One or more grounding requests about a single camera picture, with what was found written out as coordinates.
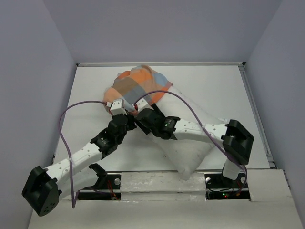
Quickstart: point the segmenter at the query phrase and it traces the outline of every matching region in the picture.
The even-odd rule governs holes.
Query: wall
[[[0,1],[0,228],[25,229],[32,168],[51,163],[75,64],[41,0]]]
[[[246,64],[276,164],[305,226],[305,1],[284,0]]]
[[[84,62],[245,62],[281,0],[44,0]]]

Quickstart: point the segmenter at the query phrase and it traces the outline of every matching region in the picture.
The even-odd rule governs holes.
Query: checkered blanket
[[[113,86],[104,93],[104,102],[116,99],[125,101],[125,109],[134,112],[132,104],[145,93],[154,90],[168,90],[172,86],[164,75],[151,69],[147,65],[140,65],[118,74]],[[164,93],[152,93],[144,97],[148,104],[157,103]]]

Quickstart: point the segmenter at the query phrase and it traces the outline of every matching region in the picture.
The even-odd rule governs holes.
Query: orange blue plaid fabric
[[[113,86],[104,93],[104,102],[112,103],[116,99],[123,99],[125,109],[134,112],[132,104],[147,92],[154,90],[168,90],[172,86],[166,77],[154,71],[147,65],[140,65],[118,74]],[[144,97],[148,104],[157,103],[164,93],[152,93]]]

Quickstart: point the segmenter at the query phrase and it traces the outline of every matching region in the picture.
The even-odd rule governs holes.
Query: white fabric
[[[180,95],[196,112],[203,124],[220,124],[222,121],[208,114],[192,100],[172,86],[168,91]],[[178,116],[191,122],[197,122],[188,107],[177,97],[165,94],[157,103],[165,116]],[[174,164],[182,179],[188,180],[193,171],[202,163],[213,144],[193,140],[163,140],[152,134],[148,135],[164,151],[164,155]]]

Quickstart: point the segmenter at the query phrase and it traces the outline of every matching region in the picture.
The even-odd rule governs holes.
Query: black and white robotic arm
[[[124,109],[124,101],[121,99],[107,105],[112,114],[112,120],[107,128],[71,158],[44,169],[38,166],[31,171],[22,195],[39,216],[48,214],[60,199],[71,193],[70,163],[73,167],[75,190],[85,187],[97,188],[97,184],[102,183],[107,173],[95,163],[115,151],[123,142],[127,131],[136,128],[135,124],[146,134],[152,133],[164,140],[189,139],[210,143],[212,138],[235,160],[234,163],[227,159],[223,168],[223,176],[231,180],[235,180],[241,166],[249,162],[254,138],[236,120],[230,120],[227,124],[204,125],[205,132],[198,123],[175,116],[165,117],[155,104],[150,106],[145,100],[135,104],[134,107],[138,111],[136,118]]]

